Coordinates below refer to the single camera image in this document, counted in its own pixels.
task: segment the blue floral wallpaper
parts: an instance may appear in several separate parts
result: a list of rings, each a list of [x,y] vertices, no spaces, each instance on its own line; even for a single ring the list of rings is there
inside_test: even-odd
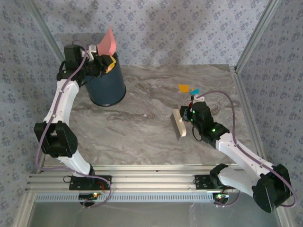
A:
[[[121,64],[235,65],[268,0],[37,0],[58,45],[100,42]]]
[[[8,227],[35,169],[34,124],[50,107],[59,65],[25,6],[0,6],[0,227]]]
[[[241,77],[265,152],[289,170],[299,198],[292,211],[303,226],[302,1],[281,1]]]

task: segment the small blue object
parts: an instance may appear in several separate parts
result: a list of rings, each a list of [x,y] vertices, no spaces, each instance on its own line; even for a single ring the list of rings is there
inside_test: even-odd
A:
[[[200,89],[195,89],[193,91],[190,91],[190,93],[194,96],[200,93]]]

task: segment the marble table surface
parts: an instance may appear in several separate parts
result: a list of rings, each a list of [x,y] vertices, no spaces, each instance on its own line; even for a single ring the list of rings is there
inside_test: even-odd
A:
[[[75,98],[70,128],[78,138],[78,150],[92,165],[163,165],[233,163],[225,154],[194,139],[191,125],[187,136],[177,141],[169,119],[172,109],[190,103],[190,94],[178,84],[200,92],[222,90],[235,105],[236,136],[248,148],[250,137],[228,65],[122,66],[127,88],[124,99],[112,107],[91,102],[82,87]],[[221,94],[205,101],[214,120],[232,129],[232,109]],[[59,162],[49,156],[45,165]]]

